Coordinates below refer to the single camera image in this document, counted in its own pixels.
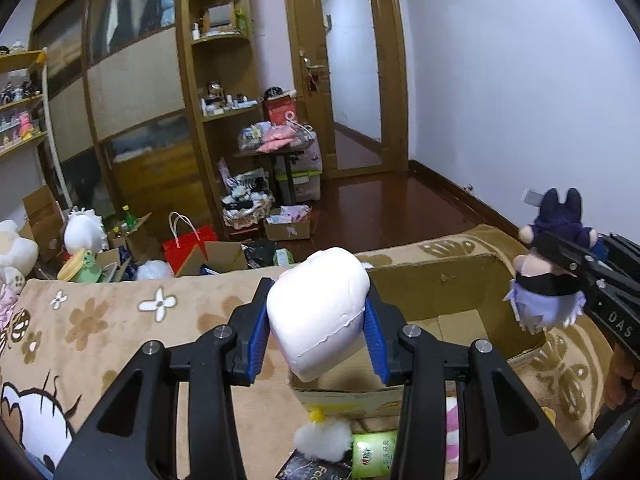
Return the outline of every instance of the red shopping bag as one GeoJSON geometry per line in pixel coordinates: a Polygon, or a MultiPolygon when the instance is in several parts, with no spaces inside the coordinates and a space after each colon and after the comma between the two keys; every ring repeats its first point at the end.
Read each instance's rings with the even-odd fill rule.
{"type": "Polygon", "coordinates": [[[200,229],[196,229],[191,223],[191,220],[175,211],[169,214],[169,229],[171,229],[174,239],[162,244],[162,250],[164,251],[164,257],[174,272],[178,272],[178,269],[180,269],[187,259],[187,256],[191,254],[194,246],[200,246],[200,250],[206,256],[207,252],[204,248],[204,242],[218,241],[218,235],[213,232],[211,226],[205,225],[200,229]],[[178,220],[182,220],[188,224],[192,232],[178,236],[176,232],[178,220]]]}

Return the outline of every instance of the white flower pattern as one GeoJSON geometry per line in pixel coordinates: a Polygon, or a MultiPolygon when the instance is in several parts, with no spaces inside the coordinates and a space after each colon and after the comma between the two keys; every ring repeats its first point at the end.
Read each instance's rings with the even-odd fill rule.
{"type": "Polygon", "coordinates": [[[156,321],[160,323],[164,316],[166,316],[166,310],[173,308],[178,303],[178,299],[175,296],[164,296],[164,290],[162,287],[158,287],[156,290],[156,297],[153,300],[141,301],[138,304],[138,310],[140,312],[153,312],[156,311],[156,321]]]}
{"type": "Polygon", "coordinates": [[[63,290],[59,290],[56,294],[56,297],[51,300],[50,305],[53,307],[53,310],[57,310],[62,306],[63,303],[68,299],[68,296],[64,293],[63,290]]]}

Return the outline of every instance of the doll with purple hair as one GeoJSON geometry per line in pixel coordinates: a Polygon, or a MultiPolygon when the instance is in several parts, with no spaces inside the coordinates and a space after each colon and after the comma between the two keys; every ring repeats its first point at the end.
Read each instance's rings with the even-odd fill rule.
{"type": "MultiPolygon", "coordinates": [[[[573,187],[567,191],[564,203],[559,201],[557,189],[548,190],[538,217],[520,229],[518,238],[534,244],[542,232],[551,232],[589,250],[598,242],[598,233],[582,225],[582,197],[573,187]]],[[[511,302],[523,330],[533,334],[554,326],[566,328],[583,314],[585,297],[573,274],[539,256],[535,248],[517,256],[513,266],[516,277],[504,300],[511,302]]]]}

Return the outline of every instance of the blue gripper pad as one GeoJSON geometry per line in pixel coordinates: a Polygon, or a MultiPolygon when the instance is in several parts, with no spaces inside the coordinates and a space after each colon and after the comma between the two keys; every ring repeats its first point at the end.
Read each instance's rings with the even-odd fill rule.
{"type": "Polygon", "coordinates": [[[260,375],[262,371],[262,362],[264,361],[264,354],[267,351],[269,332],[269,318],[267,317],[267,305],[265,303],[260,309],[254,332],[249,341],[249,364],[246,373],[251,384],[255,382],[255,378],[260,375]]]}
{"type": "Polygon", "coordinates": [[[391,371],[386,362],[386,340],[383,336],[380,322],[376,316],[370,299],[367,298],[364,304],[364,339],[369,349],[369,357],[373,371],[380,378],[383,384],[388,384],[391,378],[391,371]]]}

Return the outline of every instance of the metal screw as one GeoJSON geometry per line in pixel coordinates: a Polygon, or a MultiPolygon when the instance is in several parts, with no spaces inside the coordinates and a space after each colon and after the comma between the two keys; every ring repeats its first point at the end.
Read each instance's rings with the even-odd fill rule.
{"type": "Polygon", "coordinates": [[[476,350],[478,350],[481,354],[488,354],[493,349],[494,346],[486,339],[478,339],[478,341],[476,341],[476,350]]]}
{"type": "Polygon", "coordinates": [[[159,341],[147,341],[142,345],[142,351],[147,355],[153,355],[160,349],[159,341]]]}
{"type": "Polygon", "coordinates": [[[218,339],[229,337],[234,330],[229,325],[220,325],[213,329],[213,335],[218,339]]]}
{"type": "Polygon", "coordinates": [[[417,325],[405,325],[402,327],[402,333],[407,337],[418,337],[422,329],[417,325]]]}

